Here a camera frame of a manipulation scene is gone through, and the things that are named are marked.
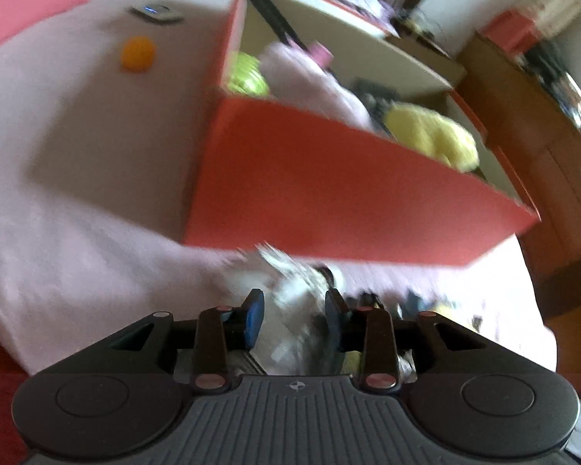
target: bed sheet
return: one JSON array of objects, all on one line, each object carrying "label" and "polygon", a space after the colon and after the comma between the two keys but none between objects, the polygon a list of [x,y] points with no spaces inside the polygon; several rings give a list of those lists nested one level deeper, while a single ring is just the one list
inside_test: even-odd
[{"label": "bed sheet", "polygon": [[[0,343],[30,374],[153,311],[194,318],[223,298],[213,279],[232,254],[179,240],[231,0],[169,0],[175,26],[125,11],[145,1],[91,0],[0,46]],[[120,45],[141,34],[158,59],[122,72]],[[481,306],[492,339],[555,369],[514,237],[465,269],[338,266],[350,292]]]}]

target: lime green plastic object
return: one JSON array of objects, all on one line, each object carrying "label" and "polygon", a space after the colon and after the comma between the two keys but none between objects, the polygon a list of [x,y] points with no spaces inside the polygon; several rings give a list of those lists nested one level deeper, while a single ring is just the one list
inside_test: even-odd
[{"label": "lime green plastic object", "polygon": [[269,94],[269,86],[258,70],[259,61],[245,52],[239,52],[233,66],[228,89],[247,96],[263,97]]}]

